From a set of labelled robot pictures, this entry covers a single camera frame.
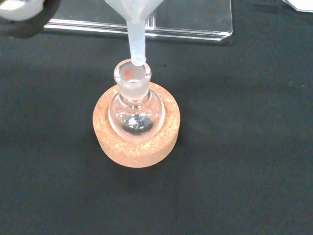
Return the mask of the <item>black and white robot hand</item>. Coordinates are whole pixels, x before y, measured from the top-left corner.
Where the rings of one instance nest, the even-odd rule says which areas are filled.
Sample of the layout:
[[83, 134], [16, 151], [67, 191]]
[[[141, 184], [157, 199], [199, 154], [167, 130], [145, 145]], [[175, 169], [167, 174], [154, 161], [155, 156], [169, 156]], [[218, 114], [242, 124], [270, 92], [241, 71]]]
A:
[[37, 35], [54, 17], [61, 2], [61, 0], [2, 0], [0, 35], [19, 39]]

